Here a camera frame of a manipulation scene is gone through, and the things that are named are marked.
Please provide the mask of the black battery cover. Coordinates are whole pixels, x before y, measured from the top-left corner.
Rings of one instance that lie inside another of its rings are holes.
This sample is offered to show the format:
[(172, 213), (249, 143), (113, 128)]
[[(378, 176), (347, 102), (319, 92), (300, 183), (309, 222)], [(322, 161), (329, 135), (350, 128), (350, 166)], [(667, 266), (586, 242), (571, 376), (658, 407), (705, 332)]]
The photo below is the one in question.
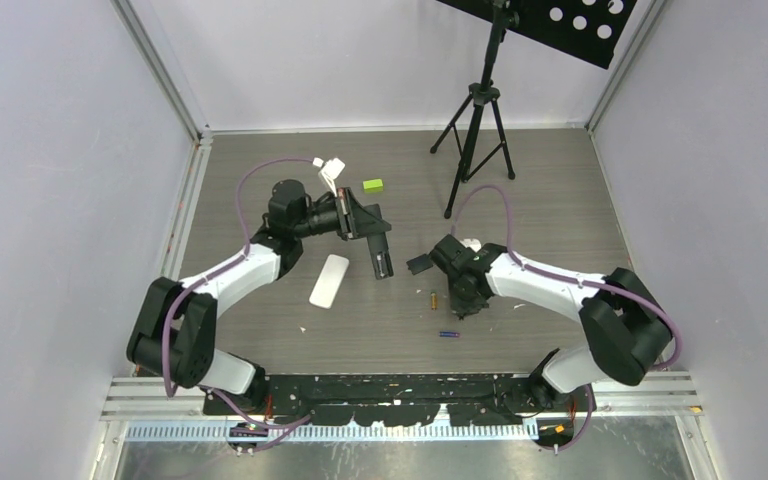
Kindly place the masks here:
[(412, 275), (418, 275), (434, 267), (434, 263), (428, 254), (419, 255), (406, 262), (408, 270)]

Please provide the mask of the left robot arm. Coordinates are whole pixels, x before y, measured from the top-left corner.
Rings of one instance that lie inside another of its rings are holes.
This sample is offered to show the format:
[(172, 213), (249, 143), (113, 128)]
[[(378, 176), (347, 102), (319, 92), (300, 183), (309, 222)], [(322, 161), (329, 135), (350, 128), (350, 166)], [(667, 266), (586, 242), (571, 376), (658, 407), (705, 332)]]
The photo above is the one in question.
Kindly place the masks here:
[(280, 181), (272, 188), (261, 226), (238, 254), (200, 275), (159, 277), (149, 285), (126, 357), (168, 379), (171, 387), (223, 390), (240, 412), (256, 413), (265, 405), (267, 389), (255, 380), (256, 364), (217, 349), (218, 318), (256, 289), (284, 277), (311, 236), (334, 233), (344, 241), (366, 240), (375, 277), (391, 277), (391, 228), (379, 205), (362, 205), (348, 188), (312, 199), (301, 182)]

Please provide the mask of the black remote control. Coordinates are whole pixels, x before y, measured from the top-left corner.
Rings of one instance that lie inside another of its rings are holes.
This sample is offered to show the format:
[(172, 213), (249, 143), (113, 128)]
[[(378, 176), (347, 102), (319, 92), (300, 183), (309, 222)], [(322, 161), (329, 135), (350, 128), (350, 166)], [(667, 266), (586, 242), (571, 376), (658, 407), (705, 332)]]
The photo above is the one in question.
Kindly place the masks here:
[(390, 257), (389, 243), (386, 233), (378, 233), (367, 237), (375, 277), (378, 280), (391, 278), (394, 274)]

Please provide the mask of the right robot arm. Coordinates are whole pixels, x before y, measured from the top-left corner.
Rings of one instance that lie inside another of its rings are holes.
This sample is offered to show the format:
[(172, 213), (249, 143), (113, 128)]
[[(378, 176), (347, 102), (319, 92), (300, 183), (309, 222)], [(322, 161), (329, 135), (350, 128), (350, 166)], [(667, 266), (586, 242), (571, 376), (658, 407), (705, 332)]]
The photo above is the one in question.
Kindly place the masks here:
[(582, 344), (550, 352), (528, 375), (520, 397), (556, 410), (580, 387), (603, 379), (637, 386), (679, 339), (666, 313), (632, 271), (573, 272), (487, 243), (474, 249), (452, 235), (429, 252), (447, 279), (451, 310), (463, 319), (493, 297), (521, 300), (577, 322)]

